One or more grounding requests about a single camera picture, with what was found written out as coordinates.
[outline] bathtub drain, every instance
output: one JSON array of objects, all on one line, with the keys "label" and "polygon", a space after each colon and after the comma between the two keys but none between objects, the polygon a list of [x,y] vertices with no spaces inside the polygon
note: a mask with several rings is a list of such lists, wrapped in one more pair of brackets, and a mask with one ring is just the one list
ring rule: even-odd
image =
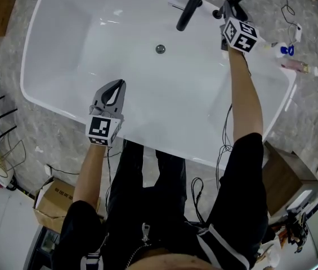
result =
[{"label": "bathtub drain", "polygon": [[159,45],[157,45],[157,47],[156,47],[156,52],[157,52],[157,54],[163,54],[163,53],[165,53],[165,50],[166,50],[166,48],[165,48],[165,46],[162,45],[162,44],[159,44]]}]

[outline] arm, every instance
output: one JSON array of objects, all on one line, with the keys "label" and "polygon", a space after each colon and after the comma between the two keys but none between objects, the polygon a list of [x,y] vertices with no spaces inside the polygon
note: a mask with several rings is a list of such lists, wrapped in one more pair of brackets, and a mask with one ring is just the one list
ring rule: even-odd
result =
[{"label": "arm", "polygon": [[106,147],[90,145],[75,187],[73,202],[85,201],[96,210],[105,150]]},{"label": "arm", "polygon": [[232,88],[232,114],[234,141],[251,134],[263,132],[260,101],[250,77],[243,54],[229,47]]}]

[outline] black t-shirt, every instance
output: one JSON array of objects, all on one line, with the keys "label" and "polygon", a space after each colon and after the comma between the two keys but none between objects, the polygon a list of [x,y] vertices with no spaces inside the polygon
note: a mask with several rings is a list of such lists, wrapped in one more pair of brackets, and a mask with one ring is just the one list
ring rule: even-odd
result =
[{"label": "black t-shirt", "polygon": [[194,227],[185,217],[172,213],[160,214],[150,220],[147,243],[142,240],[143,224],[148,224],[145,213],[131,216],[128,212],[119,224],[102,225],[88,203],[73,203],[52,257],[53,269],[80,269],[82,258],[100,246],[100,265],[105,270],[124,270],[153,248],[197,256],[222,269],[252,268],[267,228],[262,159],[261,135],[252,133],[239,139],[233,146],[207,227]]}]

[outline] white bathtub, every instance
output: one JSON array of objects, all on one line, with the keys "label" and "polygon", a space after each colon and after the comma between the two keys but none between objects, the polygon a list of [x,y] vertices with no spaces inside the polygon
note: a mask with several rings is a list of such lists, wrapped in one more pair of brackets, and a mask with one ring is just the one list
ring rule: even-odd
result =
[{"label": "white bathtub", "polygon": [[[216,166],[231,104],[230,68],[221,51],[214,5],[204,1],[183,32],[188,0],[39,0],[29,26],[21,90],[29,101],[86,123],[95,92],[124,79],[118,136]],[[164,54],[155,47],[163,44]],[[257,54],[247,56],[262,105],[264,138],[295,74]],[[232,116],[227,132],[232,141]],[[224,155],[224,169],[229,155]]]}]

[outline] floor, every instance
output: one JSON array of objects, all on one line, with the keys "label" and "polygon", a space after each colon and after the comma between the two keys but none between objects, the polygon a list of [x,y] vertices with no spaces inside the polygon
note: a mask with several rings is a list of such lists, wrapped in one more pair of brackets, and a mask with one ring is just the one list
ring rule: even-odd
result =
[{"label": "floor", "polygon": [[[15,105],[19,108],[13,118],[7,119],[0,127],[8,128],[10,123],[17,124],[17,130],[10,135],[11,144],[23,140],[26,149],[26,161],[16,169],[19,183],[29,191],[34,191],[47,179],[44,165],[66,172],[78,173],[88,149],[88,139],[84,135],[83,125],[44,108],[28,102],[20,90],[20,67],[23,56],[26,32],[37,0],[17,0],[7,34],[0,38],[0,95],[6,94],[1,104],[4,109]],[[220,6],[223,0],[207,0]],[[280,8],[285,0],[245,0],[243,6],[253,17],[261,36],[267,41],[285,41],[289,43],[288,24],[284,21]],[[295,58],[318,67],[318,9],[310,0],[290,0],[296,11],[294,18],[303,26],[303,37],[295,45]],[[297,90],[286,111],[280,114],[268,140],[276,147],[295,151],[299,157],[315,171],[318,165],[318,77],[298,75]],[[115,140],[116,145],[110,154],[120,151],[122,141]],[[16,161],[22,160],[24,153],[18,149],[12,154]],[[145,185],[153,185],[158,177],[155,152],[145,149],[144,153]],[[119,155],[110,158],[111,176],[114,175]],[[54,175],[74,184],[77,175],[54,171]],[[187,162],[187,186],[191,180],[200,176],[205,189],[200,201],[200,211],[207,217],[213,205],[217,191],[214,169],[208,166]],[[109,185],[107,163],[104,165],[101,196]],[[189,196],[186,205],[188,219],[197,220],[192,199]]]}]

